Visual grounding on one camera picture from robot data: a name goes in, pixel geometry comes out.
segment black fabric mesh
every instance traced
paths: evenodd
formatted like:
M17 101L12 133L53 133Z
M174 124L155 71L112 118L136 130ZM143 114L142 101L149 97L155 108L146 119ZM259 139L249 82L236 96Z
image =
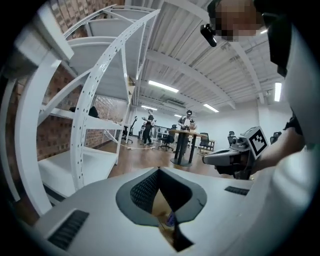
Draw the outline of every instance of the black fabric mesh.
M130 191L130 197L136 206L151 214L158 190L158 171L156 171L135 185Z

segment wooden floor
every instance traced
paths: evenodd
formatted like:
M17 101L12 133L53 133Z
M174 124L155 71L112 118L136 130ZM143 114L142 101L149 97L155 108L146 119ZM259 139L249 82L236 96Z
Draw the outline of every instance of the wooden floor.
M183 167L180 165L173 164L170 162L170 159L175 157L175 154L172 150L165 151L164 148L158 149L160 143L154 143L152 146L143 146L140 145L141 141L136 137L131 138L133 143L128 142L125 144L125 141L122 140L122 144L127 147L137 148L137 149L128 149L125 146L120 146L119 160L118 165L115 165L110 177L115 177L123 175L130 172L135 172L137 170L148 168L148 167L173 167L180 169L186 172L191 172L195 174L201 174L212 177L221 177L220 174L215 170L214 166L204 164L202 162L202 157L198 154L199 150L196 148L194 150L192 166ZM108 151L115 153L117 145L114 142L110 142L107 145L99 148L99 150ZM184 154L185 159L189 159L190 149L187 148L186 153Z

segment curved white frame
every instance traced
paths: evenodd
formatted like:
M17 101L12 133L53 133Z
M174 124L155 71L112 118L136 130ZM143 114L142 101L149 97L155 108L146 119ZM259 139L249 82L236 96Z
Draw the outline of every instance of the curved white frame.
M105 50L102 54L100 59L92 68L89 77L87 78L80 97L77 102L76 108L79 110L75 111L74 119L72 122L72 129L71 129L71 146L70 146L70 157L74 159L71 161L71 172L74 187L76 190L81 189L84 186L84 179L83 179L83 150L85 145L85 135L86 135L86 120L87 120L87 113L89 108L91 107L91 103L93 100L93 96L96 93L99 81L101 80L102 76L106 72L110 62L119 52L122 58L122 65L123 65L123 73L124 73L124 80L128 83L127 78L127 69L126 69L126 58L125 58L125 43L128 38L137 31L138 28L144 26L145 23L150 20L151 18L155 18L160 10L155 10L140 20L137 20L135 23L130 25L125 31L123 31Z
M74 32L81 25L84 25L92 18L96 17L98 14L103 13L105 10L111 9L113 6L108 6L95 13L87 16L83 20L79 21L77 24L72 26L66 33L64 37L68 37L72 32ZM107 70L111 60L116 56L119 61L122 61L123 67L123 79L127 88L127 108L126 114L130 106L130 100L128 93L128 77L126 70L126 56L125 56L125 43L128 38L139 29L141 26L154 19L152 22L152 27L155 24L155 20L160 10L152 10L149 14L132 23L127 29L125 29L117 38L115 38L106 49L106 51L99 58L97 63L89 70L85 71L83 74L76 77L72 82L64 87L46 106L42 106L42 100L46 92L47 86L51 78L53 77L56 69L61 63L59 54L54 52L54 50L48 51L43 58L43 60L38 64L37 70L30 77L25 86L21 100L18 106L18 111L16 115L15 123L15 151L19 173L23 182L23 186L27 195L34 206L37 213L41 216L51 209L50 201L45 192L43 181L40 175L38 160L37 160L37 126L52 112L54 111L56 105L76 86L80 84L81 81L86 79L84 86L82 88L80 97L77 102L76 111L73 115L71 138L70 138L70 163L71 163L71 175L73 179L73 185L75 190L78 190L84 186L83 180L83 150L85 147L85 134L87 128L91 127L93 123L95 126L103 129L105 127L104 120L97 120L91 122L91 125L86 125L90 117L88 116L89 108L91 107L92 101L94 99L95 92L97 90L99 81ZM152 29L149 30L148 39L146 42L146 48L150 41ZM69 45L69 47L77 47L77 43L74 45ZM123 118L121 126L118 127L122 134L122 130L125 125L126 116ZM117 145L117 162L120 150L121 137L118 140Z

